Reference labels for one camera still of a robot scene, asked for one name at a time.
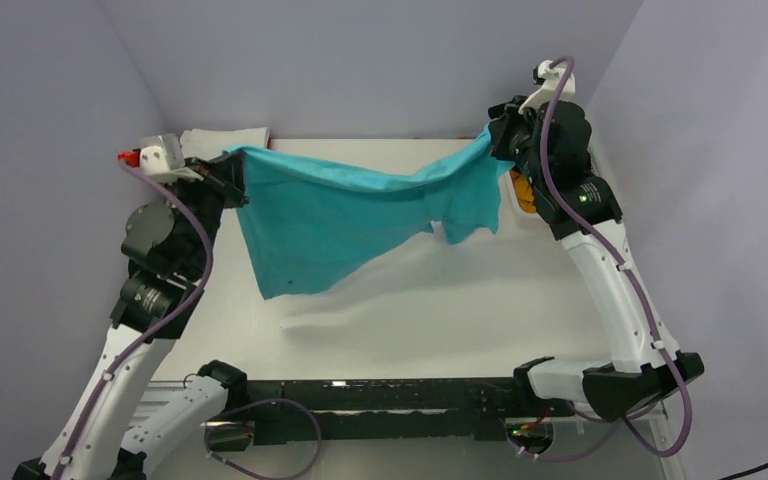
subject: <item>wall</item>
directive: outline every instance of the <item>wall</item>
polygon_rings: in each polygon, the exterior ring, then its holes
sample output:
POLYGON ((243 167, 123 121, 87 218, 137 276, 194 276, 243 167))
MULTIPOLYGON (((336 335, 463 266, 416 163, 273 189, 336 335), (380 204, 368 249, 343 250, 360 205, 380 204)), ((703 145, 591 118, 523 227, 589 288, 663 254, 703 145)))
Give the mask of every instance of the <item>wall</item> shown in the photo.
POLYGON ((163 131, 95 2, 0 2, 0 478, 41 455, 104 342, 124 220, 116 152, 163 131))
POLYGON ((474 135, 531 70, 580 58, 586 101, 642 0, 106 0, 170 126, 474 135))
POLYGON ((646 0, 588 107, 654 301, 706 362, 690 389, 692 479, 768 460, 768 2, 758 7, 646 0))

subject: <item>white towel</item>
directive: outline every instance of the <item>white towel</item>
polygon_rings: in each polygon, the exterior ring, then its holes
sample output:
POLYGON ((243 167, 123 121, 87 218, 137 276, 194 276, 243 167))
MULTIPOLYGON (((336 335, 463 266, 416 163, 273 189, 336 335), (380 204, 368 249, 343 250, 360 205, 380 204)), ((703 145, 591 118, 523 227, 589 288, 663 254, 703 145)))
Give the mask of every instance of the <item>white towel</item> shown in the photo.
POLYGON ((198 157, 210 160, 222 155, 222 150, 231 145, 254 145, 265 147, 269 142, 269 129, 247 128, 234 131, 214 131, 194 128, 181 135, 181 150, 184 158, 198 157))

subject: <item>fabric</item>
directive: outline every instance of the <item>fabric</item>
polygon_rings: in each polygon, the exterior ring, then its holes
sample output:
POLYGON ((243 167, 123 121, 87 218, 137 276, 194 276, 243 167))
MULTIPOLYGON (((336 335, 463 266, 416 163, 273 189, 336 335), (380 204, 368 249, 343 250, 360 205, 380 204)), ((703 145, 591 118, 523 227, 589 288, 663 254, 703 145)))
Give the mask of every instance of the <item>fabric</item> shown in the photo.
POLYGON ((325 291, 367 261, 440 221, 450 244, 499 227, 498 178, 486 131, 463 150, 413 175, 252 146, 244 177, 250 203, 237 210, 263 298, 325 291))

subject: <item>white table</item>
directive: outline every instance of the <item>white table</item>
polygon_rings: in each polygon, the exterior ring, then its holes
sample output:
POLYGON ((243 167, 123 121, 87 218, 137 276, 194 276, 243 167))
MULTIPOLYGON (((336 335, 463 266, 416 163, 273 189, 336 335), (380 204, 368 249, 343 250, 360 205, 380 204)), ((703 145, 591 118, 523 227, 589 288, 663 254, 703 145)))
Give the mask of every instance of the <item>white table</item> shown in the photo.
MULTIPOLYGON (((272 147, 408 174, 467 143, 274 140, 272 147)), ((419 234, 327 293, 269 301, 257 289, 237 216, 226 211, 207 291, 158 369, 152 383, 160 393, 147 393, 143 414, 157 408, 168 381, 213 359, 251 379, 278 380, 508 376, 544 355, 607 358, 595 306, 572 260, 548 227, 518 227, 508 202, 503 191, 497 235, 477 231, 449 246, 439 235, 419 234)), ((602 432, 589 426, 579 436, 571 424, 559 428, 553 454, 581 451, 602 432)), ((193 432, 156 477, 247 478, 205 460, 201 435, 193 432)), ((564 465, 523 461, 504 442, 468 438, 325 443, 305 478, 614 478, 618 462, 631 475, 626 478, 664 478, 666 468, 626 432, 591 459, 564 465)), ((261 473, 287 475, 312 451, 310 442, 292 442, 227 456, 261 473)))
MULTIPOLYGON (((409 174, 470 140, 273 140, 272 148, 409 174)), ((450 246, 418 234, 331 291, 264 301, 236 213, 183 337, 155 380, 219 359, 249 378, 506 376, 544 355, 607 358, 589 292, 548 227, 522 229, 502 193, 500 229, 450 246)))

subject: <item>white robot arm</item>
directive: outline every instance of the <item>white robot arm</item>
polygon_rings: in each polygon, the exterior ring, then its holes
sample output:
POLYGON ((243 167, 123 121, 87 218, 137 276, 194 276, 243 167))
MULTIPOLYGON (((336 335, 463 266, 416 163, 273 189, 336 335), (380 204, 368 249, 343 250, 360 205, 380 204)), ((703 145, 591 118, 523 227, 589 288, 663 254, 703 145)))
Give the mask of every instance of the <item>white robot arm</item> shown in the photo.
POLYGON ((536 397, 587 403, 613 422, 676 391, 673 366, 683 382, 701 375, 704 366, 699 355, 680 351, 651 307, 628 247, 622 211, 611 187, 592 169, 590 124, 581 107, 565 101, 575 90, 571 71, 566 71, 572 67, 558 63, 545 61, 535 68, 536 92, 490 109, 491 155, 514 161, 529 179, 537 213, 590 290, 611 356, 591 362, 543 358, 517 370, 527 376, 536 397))
POLYGON ((174 193, 162 189, 166 202, 143 205, 128 219, 122 253, 130 277, 96 369, 61 434, 40 459, 20 465, 14 479, 145 478, 183 435, 245 400, 239 394, 245 374, 212 362, 176 399, 126 432, 198 303, 222 210, 247 202, 242 153, 185 160, 174 135, 143 139, 141 147, 120 154, 124 168, 171 184, 174 193))

